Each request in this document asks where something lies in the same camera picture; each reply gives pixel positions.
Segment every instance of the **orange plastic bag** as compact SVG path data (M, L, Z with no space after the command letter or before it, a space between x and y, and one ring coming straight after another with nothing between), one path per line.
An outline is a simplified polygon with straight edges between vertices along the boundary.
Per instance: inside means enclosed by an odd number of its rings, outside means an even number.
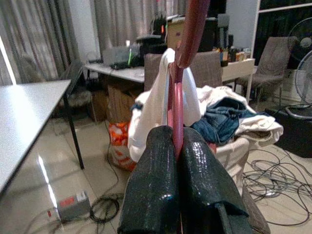
M117 167L127 171L133 171L136 163L130 158L129 149L127 147L128 125L129 122L109 124L108 130L114 152L111 159Z

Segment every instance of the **table leg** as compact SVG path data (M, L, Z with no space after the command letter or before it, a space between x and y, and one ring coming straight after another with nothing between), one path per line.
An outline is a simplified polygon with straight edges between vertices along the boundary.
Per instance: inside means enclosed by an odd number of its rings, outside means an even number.
M72 114L70 112L70 107L69 107L69 104L68 104L67 94L64 94L63 100L64 100L65 111L66 111L66 114L67 114L67 117L68 117L68 122L69 122L69 125L70 125L70 130L72 131L72 135L73 135L73 139L74 139L74 143L75 143L75 148L76 148L76 151L77 151L80 168L83 170L84 169L84 165L83 165L83 161L82 161L82 157L81 157L81 153L80 153L80 148L79 148L79 145L78 145L78 140L77 140L77 136L76 136L76 132L75 132L75 127L74 127L74 123L73 123Z
M249 103L250 92L251 92L251 89L252 89L252 81L253 81L253 75L250 74L250 76L249 76L249 78L248 78L247 92L246 92L246 100L247 100L247 103Z

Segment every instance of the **white table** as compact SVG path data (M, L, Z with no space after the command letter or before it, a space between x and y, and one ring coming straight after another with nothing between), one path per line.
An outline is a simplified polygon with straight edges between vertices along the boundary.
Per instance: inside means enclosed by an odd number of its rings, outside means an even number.
M88 77L90 75L90 71L94 71L101 74L144 83L144 67L114 70L101 63L86 64L84 67L88 70ZM222 67L222 70L222 82L233 80L239 77L249 76L246 93L246 99L248 103L254 73L254 59L249 58L242 62L230 62L228 66Z
M0 87L0 194L9 186L59 100L63 97L68 103L65 92L70 82Z

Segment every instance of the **wall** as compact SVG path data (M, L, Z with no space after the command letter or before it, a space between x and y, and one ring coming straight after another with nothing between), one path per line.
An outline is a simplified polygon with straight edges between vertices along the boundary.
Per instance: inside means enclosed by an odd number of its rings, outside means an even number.
M229 34L234 35L234 46L250 47L253 43L257 0L227 0L230 15Z
M69 6L81 61L85 62L90 52L90 59L100 58L93 0L70 0Z

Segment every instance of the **brown chair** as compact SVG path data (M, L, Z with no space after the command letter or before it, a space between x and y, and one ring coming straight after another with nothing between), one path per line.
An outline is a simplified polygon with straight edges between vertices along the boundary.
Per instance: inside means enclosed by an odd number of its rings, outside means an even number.
M146 54L144 57L144 91L151 89L157 77L161 56ZM217 87L222 85L222 68L220 66L220 56L217 52L197 53L191 64L191 70L196 87L203 87L204 85Z
M265 45L256 73L253 75L252 88L257 89L257 106L264 87L279 86L279 105L282 100L282 82L290 57L290 48L295 43L295 37L270 37ZM248 78L241 77L235 81L247 87Z

